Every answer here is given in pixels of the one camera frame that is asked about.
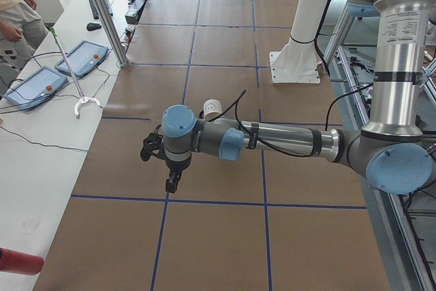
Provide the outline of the white pedestal column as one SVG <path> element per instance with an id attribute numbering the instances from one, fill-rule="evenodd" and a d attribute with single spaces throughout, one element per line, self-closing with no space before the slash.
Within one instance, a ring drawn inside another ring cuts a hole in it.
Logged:
<path id="1" fill-rule="evenodd" d="M 272 81 L 279 83 L 320 83 L 315 41 L 329 0 L 299 0 L 289 42 L 270 53 Z"/>

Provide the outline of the lower teach pendant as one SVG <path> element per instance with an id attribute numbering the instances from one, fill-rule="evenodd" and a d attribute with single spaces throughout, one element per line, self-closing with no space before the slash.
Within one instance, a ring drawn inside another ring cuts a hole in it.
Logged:
<path id="1" fill-rule="evenodd" d="M 30 110 L 48 101 L 66 82 L 65 75 L 42 66 L 3 97 L 21 110 Z"/>

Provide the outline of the aluminium frame post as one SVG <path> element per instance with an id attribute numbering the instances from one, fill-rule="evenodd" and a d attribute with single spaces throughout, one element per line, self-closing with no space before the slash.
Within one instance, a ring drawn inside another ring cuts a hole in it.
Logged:
<path id="1" fill-rule="evenodd" d="M 120 67 L 125 67 L 128 64 L 128 59 L 125 54 L 125 49 L 119 39 L 119 35 L 116 31 L 116 27 L 112 21 L 112 17 L 106 7 L 104 0 L 93 0 L 99 19 L 102 23 L 106 36 L 110 42 L 110 45 L 115 53 L 116 59 L 119 62 Z"/>

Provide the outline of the teach pendant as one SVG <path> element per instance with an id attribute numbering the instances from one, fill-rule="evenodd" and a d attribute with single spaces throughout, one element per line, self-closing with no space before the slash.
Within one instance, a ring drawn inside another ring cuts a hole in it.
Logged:
<path id="1" fill-rule="evenodd" d="M 82 78 L 105 59 L 108 51 L 109 48 L 105 45 L 83 40 L 67 52 L 66 56 L 75 76 Z"/>
<path id="2" fill-rule="evenodd" d="M 66 82 L 65 75 L 42 66 L 3 97 L 21 110 L 30 110 L 48 101 Z"/>

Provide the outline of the black box device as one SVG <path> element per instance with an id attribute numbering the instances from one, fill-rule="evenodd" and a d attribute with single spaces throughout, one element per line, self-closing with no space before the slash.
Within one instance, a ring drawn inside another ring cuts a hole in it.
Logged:
<path id="1" fill-rule="evenodd" d="M 127 24 L 136 25 L 142 15 L 142 11 L 146 4 L 146 0 L 134 0 L 129 6 L 128 11 L 125 13 Z"/>

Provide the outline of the person in beige clothes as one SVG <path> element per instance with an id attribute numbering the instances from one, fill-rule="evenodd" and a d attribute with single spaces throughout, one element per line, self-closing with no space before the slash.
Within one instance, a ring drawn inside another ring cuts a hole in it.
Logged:
<path id="1" fill-rule="evenodd" d="M 35 0 L 1 0 L 1 57 L 21 70 L 48 34 Z"/>

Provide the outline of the upper teach pendant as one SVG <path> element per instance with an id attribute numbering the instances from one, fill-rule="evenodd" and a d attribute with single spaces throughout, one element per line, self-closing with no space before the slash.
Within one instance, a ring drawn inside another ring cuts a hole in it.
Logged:
<path id="1" fill-rule="evenodd" d="M 75 76 L 82 78 L 105 59 L 108 51 L 109 48 L 105 45 L 83 40 L 67 52 L 66 56 Z"/>

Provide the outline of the red bottle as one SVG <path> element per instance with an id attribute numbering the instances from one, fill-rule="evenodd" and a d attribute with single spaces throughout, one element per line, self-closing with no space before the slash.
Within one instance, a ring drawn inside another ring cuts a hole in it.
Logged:
<path id="1" fill-rule="evenodd" d="M 36 275 L 44 265 L 41 256 L 1 248 L 1 271 L 21 275 Z"/>

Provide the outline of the white mug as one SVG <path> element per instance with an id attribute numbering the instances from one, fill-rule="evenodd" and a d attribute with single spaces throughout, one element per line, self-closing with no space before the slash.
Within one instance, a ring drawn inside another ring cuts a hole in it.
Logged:
<path id="1" fill-rule="evenodd" d="M 221 102 L 217 99 L 208 99 L 203 104 L 203 110 L 200 113 L 200 118 L 210 120 L 217 117 L 223 112 Z"/>

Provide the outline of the black computer mouse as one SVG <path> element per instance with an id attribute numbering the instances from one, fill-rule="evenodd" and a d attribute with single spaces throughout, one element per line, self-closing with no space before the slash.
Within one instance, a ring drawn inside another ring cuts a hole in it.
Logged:
<path id="1" fill-rule="evenodd" d="M 95 30 L 101 29 L 101 27 L 102 27 L 102 25 L 98 22 L 89 22 L 86 25 L 87 31 L 95 31 Z"/>

